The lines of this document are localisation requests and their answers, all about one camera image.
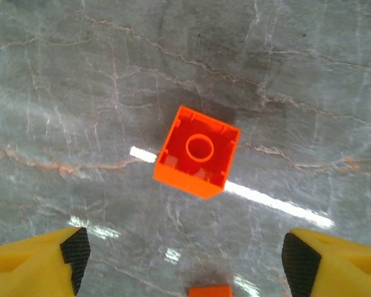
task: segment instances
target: black rubber pad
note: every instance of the black rubber pad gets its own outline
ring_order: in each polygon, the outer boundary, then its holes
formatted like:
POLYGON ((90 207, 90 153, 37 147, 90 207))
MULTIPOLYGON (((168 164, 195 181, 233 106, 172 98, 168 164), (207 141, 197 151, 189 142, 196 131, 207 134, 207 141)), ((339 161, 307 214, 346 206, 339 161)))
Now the black rubber pad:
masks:
POLYGON ((292 297, 312 293, 321 255, 292 233, 284 237, 282 263, 292 297))
POLYGON ((72 285, 74 295, 80 290, 81 280, 91 254, 86 228, 80 228, 61 244, 61 251, 65 263, 72 267, 72 285))

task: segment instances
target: yellow plastic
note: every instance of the yellow plastic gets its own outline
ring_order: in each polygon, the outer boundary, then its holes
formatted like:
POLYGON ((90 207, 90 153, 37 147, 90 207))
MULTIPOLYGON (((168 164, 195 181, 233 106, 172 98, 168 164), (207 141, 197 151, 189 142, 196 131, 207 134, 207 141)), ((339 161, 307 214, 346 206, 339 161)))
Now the yellow plastic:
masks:
POLYGON ((65 228, 0 246, 0 297, 71 297, 72 269, 60 244, 80 228, 65 228))
POLYGON ((371 247, 319 232, 290 231, 322 259, 310 297, 371 297, 371 247))

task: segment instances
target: gray marble floor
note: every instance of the gray marble floor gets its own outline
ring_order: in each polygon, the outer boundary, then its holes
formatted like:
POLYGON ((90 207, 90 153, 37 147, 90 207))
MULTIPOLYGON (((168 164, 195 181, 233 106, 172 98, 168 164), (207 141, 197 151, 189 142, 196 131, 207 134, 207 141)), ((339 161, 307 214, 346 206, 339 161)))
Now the gray marble floor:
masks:
POLYGON ((371 245, 371 0, 3 1, 0 244, 70 225, 79 296, 288 296, 291 228, 371 245), (130 155, 179 105, 242 129, 212 200, 130 155))

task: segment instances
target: orange block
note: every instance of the orange block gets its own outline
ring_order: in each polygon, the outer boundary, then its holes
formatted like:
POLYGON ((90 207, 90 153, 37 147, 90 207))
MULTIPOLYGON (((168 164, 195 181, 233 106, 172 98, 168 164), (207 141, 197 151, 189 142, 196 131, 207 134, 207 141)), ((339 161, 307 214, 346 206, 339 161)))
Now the orange block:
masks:
POLYGON ((232 297, 231 287, 224 286, 203 286, 191 288, 189 297, 232 297))
POLYGON ((154 179, 209 199, 224 189, 241 130, 180 106, 154 179))

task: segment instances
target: marble surface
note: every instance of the marble surface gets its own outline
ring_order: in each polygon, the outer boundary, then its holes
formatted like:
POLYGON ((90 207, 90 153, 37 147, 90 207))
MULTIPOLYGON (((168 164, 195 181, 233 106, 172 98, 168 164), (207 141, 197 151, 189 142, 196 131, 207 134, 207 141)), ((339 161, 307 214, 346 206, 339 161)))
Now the marble surface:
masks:
POLYGON ((79 296, 289 296, 291 228, 371 245, 371 0, 4 1, 0 244, 70 225, 79 296), (180 104, 242 129, 209 201, 129 153, 180 104))

